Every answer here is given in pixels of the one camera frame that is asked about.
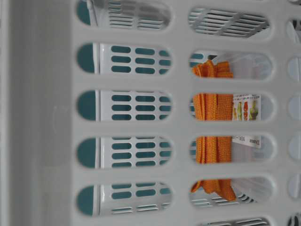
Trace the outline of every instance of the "rounded slot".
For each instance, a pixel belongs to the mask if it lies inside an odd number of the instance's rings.
[[[93,185],[79,193],[77,205],[94,217],[136,214],[168,208],[172,195],[170,187],[159,182]]]

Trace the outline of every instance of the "printed label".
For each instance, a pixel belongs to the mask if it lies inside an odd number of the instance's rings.
[[[260,121],[261,96],[253,94],[233,95],[233,121]],[[261,136],[233,136],[232,142],[261,148]]]

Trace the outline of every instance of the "orange fabric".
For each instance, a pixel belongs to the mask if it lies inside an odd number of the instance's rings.
[[[192,71],[199,77],[233,78],[228,62],[218,63],[211,60],[198,64]],[[196,118],[208,121],[232,120],[233,95],[201,93],[193,97]],[[198,137],[196,140],[196,162],[200,164],[231,162],[231,137]],[[216,192],[220,197],[233,201],[236,199],[230,179],[215,179],[198,181],[191,189],[197,191],[200,187],[206,193]]]

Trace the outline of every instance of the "laundry basket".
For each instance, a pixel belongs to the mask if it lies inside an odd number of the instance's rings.
[[[3,0],[1,225],[299,225],[299,4]],[[195,76],[208,59],[233,79]],[[257,120],[197,121],[198,93]],[[196,164],[199,136],[232,162]],[[235,201],[190,192],[227,178]]]

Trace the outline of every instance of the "perforated plastic panel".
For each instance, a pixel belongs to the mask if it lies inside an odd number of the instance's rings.
[[[193,8],[189,23],[197,33],[241,38],[248,38],[269,26],[262,16],[208,8]]]
[[[170,21],[170,11],[160,2],[137,0],[87,0],[99,27],[162,30]]]

